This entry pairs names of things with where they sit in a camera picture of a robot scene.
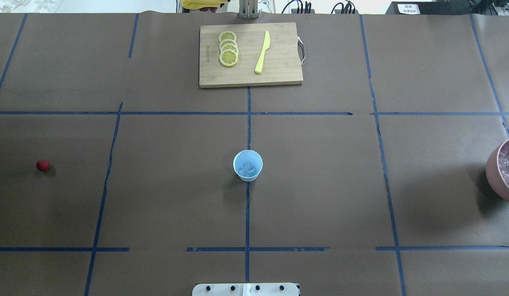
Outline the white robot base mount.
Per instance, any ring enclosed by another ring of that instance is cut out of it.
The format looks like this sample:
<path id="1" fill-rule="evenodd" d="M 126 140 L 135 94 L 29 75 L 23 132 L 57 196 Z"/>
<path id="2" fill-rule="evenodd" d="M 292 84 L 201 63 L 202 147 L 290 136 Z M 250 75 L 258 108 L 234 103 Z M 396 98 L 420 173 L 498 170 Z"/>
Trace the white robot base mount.
<path id="1" fill-rule="evenodd" d="M 194 286 L 193 296 L 300 296 L 298 284 L 269 283 L 201 283 Z"/>

